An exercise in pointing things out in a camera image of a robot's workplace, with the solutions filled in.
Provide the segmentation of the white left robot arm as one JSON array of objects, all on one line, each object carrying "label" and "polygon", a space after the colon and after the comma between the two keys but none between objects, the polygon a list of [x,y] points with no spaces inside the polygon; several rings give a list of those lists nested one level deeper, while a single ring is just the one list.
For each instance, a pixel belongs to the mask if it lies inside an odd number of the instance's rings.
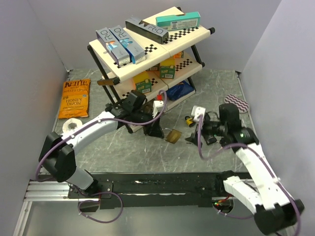
[{"label": "white left robot arm", "polygon": [[40,169],[44,168],[57,182],[72,184],[79,188],[85,197],[93,197],[100,190],[98,181],[88,171],[76,165],[75,156],[98,138],[125,124],[151,128],[166,109],[166,91],[160,90],[159,94],[163,95],[164,99],[154,101],[151,114],[141,111],[146,96],[132,90],[127,98],[107,104],[105,110],[96,118],[73,131],[61,135],[50,133],[41,150],[35,171],[36,181],[44,181],[39,177]]}]

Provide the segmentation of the yellow padlock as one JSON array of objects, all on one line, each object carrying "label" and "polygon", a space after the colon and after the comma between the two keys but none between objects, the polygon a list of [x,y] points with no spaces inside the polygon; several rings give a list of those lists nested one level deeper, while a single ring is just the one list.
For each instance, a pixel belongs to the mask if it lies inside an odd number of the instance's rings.
[{"label": "yellow padlock", "polygon": [[195,122],[193,121],[193,118],[190,116],[185,116],[185,121],[188,127],[194,127]]}]

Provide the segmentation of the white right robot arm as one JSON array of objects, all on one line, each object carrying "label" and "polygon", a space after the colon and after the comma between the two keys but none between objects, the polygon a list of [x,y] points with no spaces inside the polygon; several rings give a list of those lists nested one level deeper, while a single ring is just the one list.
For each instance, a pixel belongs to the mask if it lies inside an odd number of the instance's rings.
[{"label": "white right robot arm", "polygon": [[222,149],[232,149],[236,157],[247,168],[255,187],[250,187],[234,172],[219,174],[215,190],[221,196],[231,194],[251,212],[258,229],[264,235],[277,234],[295,226],[295,235],[301,231],[301,214],[304,204],[294,199],[284,188],[280,178],[268,163],[260,141],[251,128],[244,127],[236,105],[225,103],[219,106],[217,121],[212,121],[204,107],[193,106],[191,117],[198,124],[193,135],[199,148],[201,136],[213,135],[222,138]]}]

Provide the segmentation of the black round padlock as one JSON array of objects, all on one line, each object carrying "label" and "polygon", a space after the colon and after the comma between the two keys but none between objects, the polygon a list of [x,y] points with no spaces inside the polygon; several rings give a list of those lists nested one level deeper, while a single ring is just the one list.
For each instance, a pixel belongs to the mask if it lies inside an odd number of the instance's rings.
[{"label": "black round padlock", "polygon": [[205,138],[205,142],[209,146],[209,145],[216,143],[217,139],[214,136],[208,136],[207,138]]}]

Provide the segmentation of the large brass padlock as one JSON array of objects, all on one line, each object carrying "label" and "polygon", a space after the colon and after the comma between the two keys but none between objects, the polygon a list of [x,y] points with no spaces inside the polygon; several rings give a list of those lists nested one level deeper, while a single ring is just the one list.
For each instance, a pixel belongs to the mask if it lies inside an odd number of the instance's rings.
[{"label": "large brass padlock", "polygon": [[167,142],[171,144],[177,143],[177,141],[182,136],[182,132],[176,130],[176,129],[170,129],[170,128],[163,128],[163,131],[168,131],[168,134],[164,138]]}]

